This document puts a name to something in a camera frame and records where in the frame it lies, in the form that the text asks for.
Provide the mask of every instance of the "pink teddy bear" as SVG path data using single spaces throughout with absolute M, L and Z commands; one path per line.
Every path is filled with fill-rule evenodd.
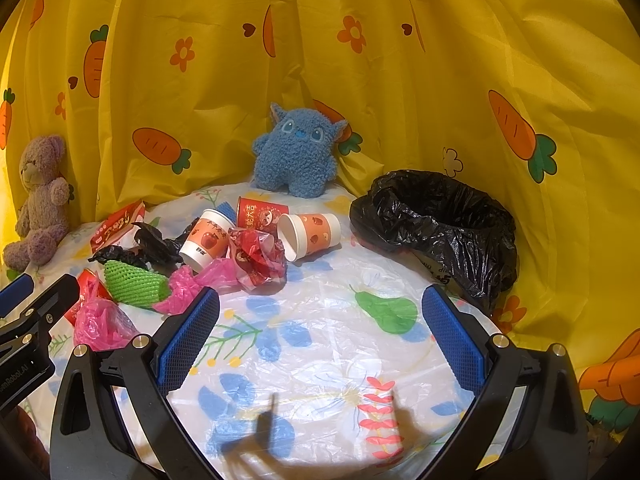
M 36 137 L 22 152 L 20 180 L 29 197 L 18 211 L 15 225 L 24 239 L 4 248 L 4 261 L 10 269 L 24 272 L 30 262 L 46 264 L 69 232 L 64 209 L 69 184 L 58 176 L 64 154 L 65 141 L 59 136 Z

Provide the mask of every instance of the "blue gripper pad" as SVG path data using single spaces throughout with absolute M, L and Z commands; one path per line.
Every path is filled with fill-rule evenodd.
M 216 211 L 221 212 L 224 216 L 229 218 L 233 222 L 234 225 L 238 224 L 238 215 L 231 207 L 229 202 L 223 202 L 219 206 L 216 207 Z
M 8 316 L 32 292 L 33 280 L 28 274 L 21 274 L 4 289 L 0 290 L 0 317 Z
M 480 337 L 484 333 L 486 340 L 489 336 L 473 316 L 461 313 L 437 285 L 431 285 L 424 291 L 422 315 L 460 386 L 478 396 L 486 380 L 486 359 L 467 330 L 471 328 L 474 332 L 472 335 Z M 465 319 L 464 316 L 471 317 L 472 320 Z M 482 332 L 469 326 L 473 322 L 478 324 Z
M 220 316 L 220 299 L 204 287 L 183 314 L 169 316 L 154 335 L 158 343 L 156 384 L 164 396 L 182 386 L 193 362 Z M 166 336 L 175 334 L 166 342 Z

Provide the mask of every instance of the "pink plastic bag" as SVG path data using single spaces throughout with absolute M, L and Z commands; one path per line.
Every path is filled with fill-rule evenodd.
M 97 296 L 100 280 L 88 283 L 89 295 L 78 310 L 74 345 L 84 343 L 94 352 L 125 347 L 138 330 L 116 303 Z
M 217 258 L 197 276 L 193 275 L 190 266 L 183 265 L 169 278 L 171 295 L 153 305 L 153 309 L 170 316 L 181 314 L 187 310 L 203 286 L 210 286 L 218 294 L 224 294 L 230 288 L 237 287 L 238 280 L 233 262 L 228 258 Z

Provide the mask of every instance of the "yellow curtain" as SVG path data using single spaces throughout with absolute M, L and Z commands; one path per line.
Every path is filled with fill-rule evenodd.
M 640 40 L 616 0 L 23 0 L 0 56 L 5 210 L 37 135 L 66 139 L 78 224 L 245 179 L 269 102 L 316 107 L 350 121 L 353 192 L 417 168 L 509 209 L 520 277 L 494 319 L 518 344 L 564 343 L 581 376 L 640 326 Z M 596 398 L 635 410 L 620 384 Z

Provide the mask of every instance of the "paper cup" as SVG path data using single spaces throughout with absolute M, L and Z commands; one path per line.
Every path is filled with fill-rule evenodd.
M 215 209 L 205 209 L 191 230 L 180 256 L 195 272 L 200 272 L 216 258 L 223 258 L 229 247 L 228 231 L 234 227 L 229 218 Z
M 272 235 L 278 231 L 278 220 L 289 208 L 281 204 L 252 200 L 241 196 L 238 199 L 238 227 L 258 229 Z
M 340 242 L 340 222 L 332 214 L 284 214 L 278 221 L 278 238 L 284 257 L 295 262 L 303 256 L 324 251 Z

